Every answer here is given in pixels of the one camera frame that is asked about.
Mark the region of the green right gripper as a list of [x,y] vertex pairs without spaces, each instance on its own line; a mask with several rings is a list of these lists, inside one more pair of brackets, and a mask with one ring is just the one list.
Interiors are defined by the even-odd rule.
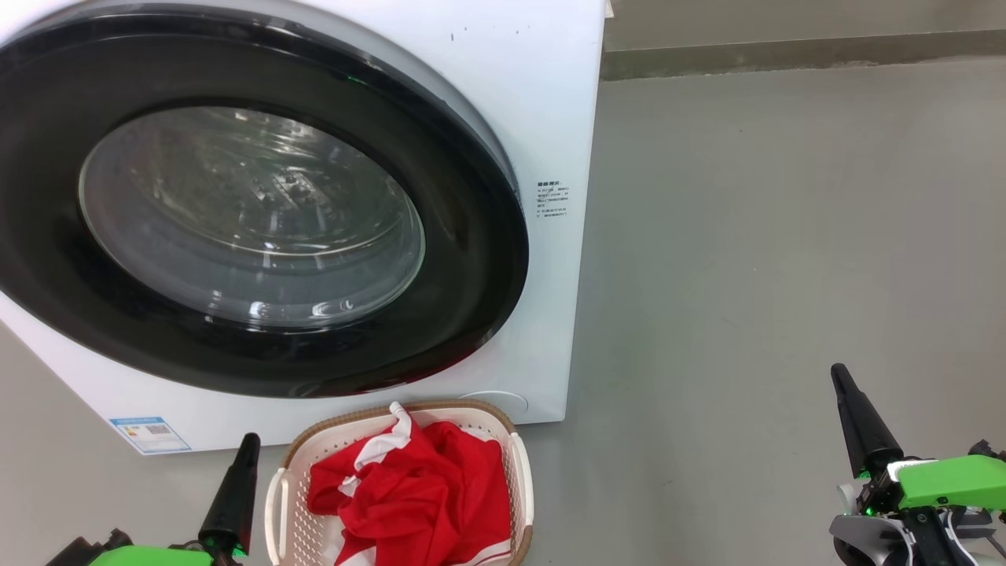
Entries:
[[844,363],[833,363],[831,380],[851,471],[869,477],[855,494],[856,515],[892,516],[920,506],[1003,511],[1004,460],[981,454],[902,460],[901,444]]

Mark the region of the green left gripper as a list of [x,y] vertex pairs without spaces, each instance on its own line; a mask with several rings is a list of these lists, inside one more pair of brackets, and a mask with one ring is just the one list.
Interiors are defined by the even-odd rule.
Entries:
[[199,530],[198,541],[206,552],[180,545],[126,545],[101,553],[90,565],[212,565],[213,559],[247,556],[252,545],[260,451],[259,435],[245,434]]

